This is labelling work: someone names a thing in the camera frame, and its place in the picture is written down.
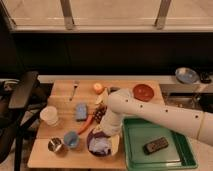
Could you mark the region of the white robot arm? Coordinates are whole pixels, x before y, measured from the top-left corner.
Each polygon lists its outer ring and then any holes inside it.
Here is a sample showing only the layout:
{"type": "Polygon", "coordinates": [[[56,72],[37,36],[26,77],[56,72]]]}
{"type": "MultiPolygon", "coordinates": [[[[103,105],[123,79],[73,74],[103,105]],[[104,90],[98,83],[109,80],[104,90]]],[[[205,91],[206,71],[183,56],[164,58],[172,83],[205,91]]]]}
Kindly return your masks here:
{"type": "Polygon", "coordinates": [[[124,115],[136,115],[213,146],[211,113],[139,101],[130,89],[120,89],[108,96],[107,111],[100,122],[102,131],[108,136],[119,134],[124,115]]]}

